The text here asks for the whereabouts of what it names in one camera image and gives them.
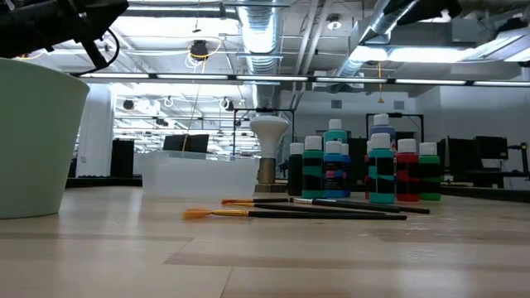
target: paintbrush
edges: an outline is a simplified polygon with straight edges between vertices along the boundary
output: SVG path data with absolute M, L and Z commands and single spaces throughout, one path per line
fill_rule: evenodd
M 259 204 L 259 203 L 228 203 L 228 204 L 234 205 L 234 206 L 255 207 L 255 208 L 260 208 L 260 209 L 323 213 L 323 214 L 379 214 L 379 215 L 384 215 L 384 213 L 382 212 L 324 209 L 324 208 L 291 206 L 291 205 L 281 205 L 281 204 Z
M 313 204 L 318 206 L 328 206 L 328 207 L 340 207 L 346 209 L 362 209 L 362 210 L 372 210 L 378 212 L 389 212 L 389 213 L 399 213 L 401 210 L 398 207 L 392 206 L 381 206 L 376 204 L 365 204 L 365 203 L 355 203 L 350 201 L 338 201 L 333 199 L 296 199 L 292 198 L 292 202 L 300 204 Z
M 287 203 L 289 198 L 277 198 L 277 199 L 223 199 L 221 204 L 228 203 Z
M 363 206 L 395 207 L 395 208 L 398 208 L 399 211 L 409 212 L 409 213 L 417 213 L 417 214 L 430 214 L 431 213 L 430 209 L 401 206 L 401 205 L 396 205 L 396 204 L 372 204 L 372 203 L 352 202 L 352 201 L 346 200 L 346 199 L 328 199 L 328 200 L 335 201 L 335 202 L 340 202 L 340 203 L 346 203 L 346 204 L 349 204 L 349 203 L 353 203 L 353 204 L 356 204 L 356 205 L 361 204 Z
M 183 219 L 202 219 L 208 215 L 238 216 L 268 219 L 372 219 L 372 220 L 406 220 L 406 215 L 381 214 L 316 214 L 309 212 L 276 212 L 276 211 L 243 211 L 243 210 L 207 210 L 188 209 Z

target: black paintbrush handle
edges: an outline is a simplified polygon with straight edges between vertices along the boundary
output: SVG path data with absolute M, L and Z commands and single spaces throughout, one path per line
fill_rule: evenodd
M 253 199 L 253 203 L 286 203 L 289 201 L 289 198 L 280 198 L 280 199 Z
M 384 208 L 394 207 L 394 208 L 398 208 L 402 212 L 410 212 L 410 213 L 417 213 L 417 214 L 430 214 L 431 213 L 429 209 L 418 208 L 418 207 L 408 207 L 408 206 L 401 206 L 401 205 L 394 205 L 394 204 L 392 205 L 370 204 L 370 203 L 350 202 L 347 200 L 337 200 L 337 202 L 346 203 L 346 204 L 350 204 L 350 203 L 361 204 L 363 206 L 378 206 L 378 207 L 384 207 Z
M 322 214 L 379 214 L 379 215 L 384 215 L 384 213 L 382 212 L 350 211 L 350 210 L 340 210 L 340 209 L 324 209 L 324 208 L 315 208 L 315 207 L 290 206 L 290 205 L 278 205 L 278 204 L 254 204 L 254 207 L 261 208 L 261 209 L 270 209 L 270 210 L 310 212 L 310 213 L 322 213 Z
M 417 207 L 405 207 L 405 206 L 397 206 L 402 212 L 409 212 L 409 213 L 417 213 L 417 214 L 430 214 L 430 209 L 424 209 L 424 208 L 417 208 Z
M 312 204 L 319 205 L 319 206 L 372 210 L 372 211 L 389 212 L 389 213 L 399 213 L 400 211 L 398 207 L 392 207 L 392 206 L 381 206 L 381 205 L 376 205 L 376 204 L 365 204 L 365 203 L 344 202 L 344 201 L 334 202 L 334 201 L 328 201 L 324 199 L 314 199 L 312 201 Z
M 316 214 L 308 212 L 248 211 L 249 217 L 266 219 L 372 219 L 406 220 L 406 215 L 381 214 Z

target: white bottle cap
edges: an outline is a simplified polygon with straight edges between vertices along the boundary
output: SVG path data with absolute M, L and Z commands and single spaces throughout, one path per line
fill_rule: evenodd
M 319 137 L 319 136 L 307 136 L 306 137 L 306 150 L 320 150 L 320 151 L 322 151 L 322 137 Z
M 437 144 L 433 142 L 420 144 L 420 155 L 437 155 Z
M 372 151 L 372 141 L 366 142 L 366 154 L 369 154 Z
M 349 155 L 349 145 L 348 144 L 340 144 L 340 154 L 344 156 Z
M 304 154 L 304 143 L 291 143 L 289 150 L 291 155 L 302 155 Z
M 340 154 L 342 151 L 342 143 L 339 141 L 328 141 L 325 143 L 325 153 Z
M 373 116 L 373 125 L 388 125 L 388 114 L 377 114 Z
M 342 129 L 342 120 L 340 120 L 340 119 L 331 119 L 330 120 L 330 129 Z
M 397 152 L 398 153 L 416 153 L 416 140 L 415 139 L 397 140 Z
M 390 149 L 390 134 L 374 133 L 372 135 L 372 149 Z

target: orange paintbrush bristles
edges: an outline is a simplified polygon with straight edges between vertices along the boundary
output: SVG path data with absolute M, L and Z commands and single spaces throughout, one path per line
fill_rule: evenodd
M 223 199 L 221 204 L 230 204 L 230 203 L 252 203 L 251 199 Z
M 212 212 L 208 209 L 188 209 L 182 214 L 182 219 L 202 219 L 210 214 L 212 214 Z

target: green paint bottle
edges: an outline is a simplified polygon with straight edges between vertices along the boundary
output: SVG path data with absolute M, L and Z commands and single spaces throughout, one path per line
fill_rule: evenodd
M 304 199 L 324 198 L 324 152 L 322 151 L 322 137 L 306 137 L 303 155 L 304 176 L 301 197 Z
M 436 153 L 436 143 L 420 144 L 419 164 L 421 199 L 441 200 L 441 164 L 440 157 Z

